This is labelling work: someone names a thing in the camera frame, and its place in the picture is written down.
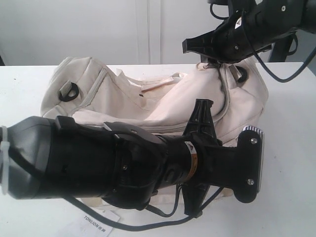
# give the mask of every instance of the silver screw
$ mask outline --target silver screw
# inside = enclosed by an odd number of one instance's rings
[[[255,145],[258,143],[258,140],[257,140],[257,138],[251,138],[250,142],[251,142],[251,144]]]
[[[247,184],[248,185],[254,185],[255,184],[255,181],[253,179],[248,179],[247,180]]]

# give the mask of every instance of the cream duffel bag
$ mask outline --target cream duffel bag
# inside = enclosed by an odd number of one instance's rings
[[[243,82],[235,66],[247,71]],[[210,99],[218,139],[224,146],[235,146],[246,125],[257,125],[268,98],[253,58],[220,68],[200,63],[188,74],[144,80],[129,78],[120,70],[117,73],[91,57],[66,58],[52,76],[41,116],[71,116],[79,124],[93,126],[121,121],[152,133],[181,135],[196,99]],[[172,187],[163,189],[151,204],[172,203],[174,194]],[[100,198],[85,198],[84,202],[105,205]]]

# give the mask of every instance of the fabric bag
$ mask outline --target fabric bag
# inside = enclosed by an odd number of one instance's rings
[[[236,66],[247,71],[245,81],[238,80]],[[220,68],[199,63],[188,74],[132,79],[121,70],[116,75],[92,57],[68,57],[54,71],[40,114],[51,119],[70,116],[93,126],[122,121],[152,133],[181,135],[196,99],[214,101],[211,113],[217,137],[224,146],[235,146],[246,125],[257,125],[268,91],[253,58]],[[172,203],[174,193],[173,187],[163,189],[151,204]],[[104,204],[100,198],[84,200],[90,206]]]

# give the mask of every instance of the white table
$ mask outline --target white table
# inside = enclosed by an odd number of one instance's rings
[[[278,75],[291,75],[301,63],[274,63]],[[189,72],[194,65],[110,66],[129,77]],[[39,115],[41,99],[55,66],[0,67],[0,124],[11,126]],[[110,236],[314,237],[316,232],[316,77],[305,70],[281,84],[261,67],[270,97],[261,117],[266,134],[261,192],[251,204],[234,197],[213,202],[184,225],[141,233],[113,230]],[[140,225],[161,221],[147,211],[118,210],[121,221]],[[183,206],[173,219],[183,217]],[[0,195],[0,237],[53,236],[81,211],[62,199],[15,200]]]

